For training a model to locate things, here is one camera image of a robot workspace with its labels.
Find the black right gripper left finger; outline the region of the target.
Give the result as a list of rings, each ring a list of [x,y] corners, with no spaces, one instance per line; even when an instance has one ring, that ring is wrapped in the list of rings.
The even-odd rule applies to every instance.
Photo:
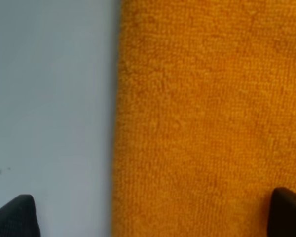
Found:
[[[40,237],[35,200],[19,195],[0,208],[0,237]]]

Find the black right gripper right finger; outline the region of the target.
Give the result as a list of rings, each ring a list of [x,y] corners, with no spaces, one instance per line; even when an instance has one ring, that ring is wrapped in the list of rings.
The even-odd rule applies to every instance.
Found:
[[[296,193],[279,187],[271,195],[268,237],[296,237]]]

